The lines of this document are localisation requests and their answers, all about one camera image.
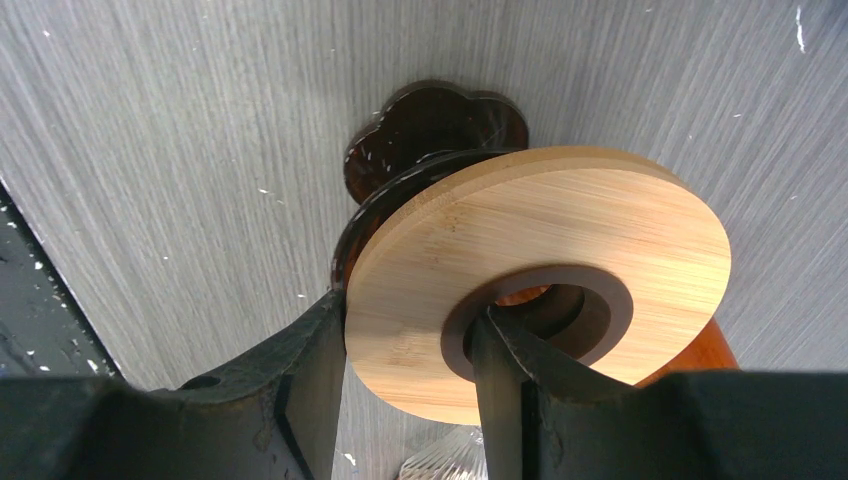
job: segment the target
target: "round hole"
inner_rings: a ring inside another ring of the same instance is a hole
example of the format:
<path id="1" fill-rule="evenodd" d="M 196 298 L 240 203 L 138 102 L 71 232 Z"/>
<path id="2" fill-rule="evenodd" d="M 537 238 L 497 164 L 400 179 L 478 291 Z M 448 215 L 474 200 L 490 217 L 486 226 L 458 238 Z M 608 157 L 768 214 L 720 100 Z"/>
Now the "round hole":
<path id="1" fill-rule="evenodd" d="M 200 375 L 187 381 L 180 390 L 197 390 L 200 388 L 214 387 L 221 383 L 221 379 L 212 375 Z"/>
<path id="2" fill-rule="evenodd" d="M 445 321 L 442 356 L 466 380 L 474 379 L 469 360 L 473 320 L 493 303 L 523 328 L 586 365 L 612 350 L 633 316 L 633 299 L 624 284 L 596 268 L 552 266 L 508 275 L 466 297 Z"/>

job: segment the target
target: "scratched surface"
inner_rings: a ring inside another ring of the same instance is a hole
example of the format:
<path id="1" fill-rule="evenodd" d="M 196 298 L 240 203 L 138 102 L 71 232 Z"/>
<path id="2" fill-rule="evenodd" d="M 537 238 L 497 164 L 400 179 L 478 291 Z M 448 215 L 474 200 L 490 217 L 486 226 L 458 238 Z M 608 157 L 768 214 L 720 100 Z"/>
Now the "scratched surface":
<path id="1" fill-rule="evenodd" d="M 323 293 L 343 149 L 388 95 L 496 90 L 534 145 L 656 159 L 715 209 L 743 366 L 845 369 L 846 5 L 2 0 L 0 174 L 126 377 L 174 386 Z M 348 371 L 334 477 L 445 428 Z"/>

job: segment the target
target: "white paint chip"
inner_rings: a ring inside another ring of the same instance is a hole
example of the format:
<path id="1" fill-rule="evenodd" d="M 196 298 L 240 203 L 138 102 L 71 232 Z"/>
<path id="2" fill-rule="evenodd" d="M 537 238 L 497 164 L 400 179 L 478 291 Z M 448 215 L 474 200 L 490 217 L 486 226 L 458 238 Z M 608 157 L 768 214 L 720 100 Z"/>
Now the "white paint chip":
<path id="1" fill-rule="evenodd" d="M 795 11 L 795 26 L 798 27 L 795 37 L 798 40 L 798 47 L 801 48 L 801 53 L 807 53 L 807 47 L 804 46 L 804 27 L 801 26 L 801 6 Z"/>

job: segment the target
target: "wooden lid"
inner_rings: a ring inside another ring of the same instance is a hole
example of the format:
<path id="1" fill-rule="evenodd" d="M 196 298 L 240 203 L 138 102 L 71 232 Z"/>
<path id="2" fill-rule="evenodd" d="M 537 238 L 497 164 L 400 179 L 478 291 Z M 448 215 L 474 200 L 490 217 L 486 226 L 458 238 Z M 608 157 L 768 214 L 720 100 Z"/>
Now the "wooden lid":
<path id="1" fill-rule="evenodd" d="M 421 192 L 366 245 L 347 292 L 354 370 L 401 410 L 478 424 L 474 384 L 442 355 L 445 321 L 483 286 L 550 266 L 591 267 L 627 288 L 627 330 L 591 366 L 635 384 L 710 320 L 730 245 L 709 207 L 642 157 L 553 147 L 493 158 Z"/>

